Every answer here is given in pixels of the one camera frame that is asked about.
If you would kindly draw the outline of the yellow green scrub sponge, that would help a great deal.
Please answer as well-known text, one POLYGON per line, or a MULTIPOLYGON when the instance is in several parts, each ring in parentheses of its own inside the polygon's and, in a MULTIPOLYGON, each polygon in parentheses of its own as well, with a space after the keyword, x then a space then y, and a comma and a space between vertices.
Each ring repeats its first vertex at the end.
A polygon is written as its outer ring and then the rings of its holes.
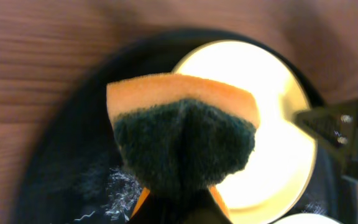
POLYGON ((254 96, 210 79, 158 73, 109 83, 106 106, 124 164, 151 198, 188 205, 205 190, 228 215, 216 186, 242 170, 260 126, 254 96))

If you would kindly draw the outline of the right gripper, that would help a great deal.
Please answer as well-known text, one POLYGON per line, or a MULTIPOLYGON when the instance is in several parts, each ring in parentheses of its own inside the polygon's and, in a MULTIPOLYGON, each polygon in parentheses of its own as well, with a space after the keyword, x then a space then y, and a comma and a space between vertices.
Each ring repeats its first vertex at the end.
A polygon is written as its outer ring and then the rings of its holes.
POLYGON ((342 176, 358 182, 358 105, 317 107, 295 113, 294 124, 333 156, 348 156, 342 176))

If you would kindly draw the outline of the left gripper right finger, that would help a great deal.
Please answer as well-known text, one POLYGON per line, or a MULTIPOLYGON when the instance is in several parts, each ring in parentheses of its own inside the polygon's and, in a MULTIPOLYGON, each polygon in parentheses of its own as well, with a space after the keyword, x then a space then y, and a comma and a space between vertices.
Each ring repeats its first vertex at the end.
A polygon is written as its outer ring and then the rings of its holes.
POLYGON ((232 224, 227 208, 215 188, 194 193, 185 207, 182 224, 232 224))

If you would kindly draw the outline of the yellow plate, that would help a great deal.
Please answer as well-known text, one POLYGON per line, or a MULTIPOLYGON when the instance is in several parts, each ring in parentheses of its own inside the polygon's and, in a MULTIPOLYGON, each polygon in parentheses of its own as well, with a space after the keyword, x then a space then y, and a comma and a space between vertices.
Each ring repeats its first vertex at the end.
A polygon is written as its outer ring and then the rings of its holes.
POLYGON ((316 141, 293 124, 296 112, 311 107, 293 72, 261 47, 228 40, 194 49, 174 71, 253 94, 260 111, 254 151, 217 189, 233 223, 271 223, 286 214, 305 191, 317 154, 316 141))

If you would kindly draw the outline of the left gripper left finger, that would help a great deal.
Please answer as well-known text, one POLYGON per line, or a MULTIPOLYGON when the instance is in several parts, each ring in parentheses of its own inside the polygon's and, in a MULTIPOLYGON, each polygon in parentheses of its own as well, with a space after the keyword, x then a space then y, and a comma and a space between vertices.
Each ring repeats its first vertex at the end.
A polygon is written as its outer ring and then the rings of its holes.
POLYGON ((179 224, 183 213, 169 198, 153 194, 143 188, 127 224, 179 224))

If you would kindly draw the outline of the mint plate front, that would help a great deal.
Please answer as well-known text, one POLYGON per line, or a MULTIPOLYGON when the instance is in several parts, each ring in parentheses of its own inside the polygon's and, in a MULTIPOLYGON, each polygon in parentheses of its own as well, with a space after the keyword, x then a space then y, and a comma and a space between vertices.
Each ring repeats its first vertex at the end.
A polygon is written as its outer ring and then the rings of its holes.
POLYGON ((314 213, 299 213, 281 218, 273 224, 342 224, 341 222, 314 213))

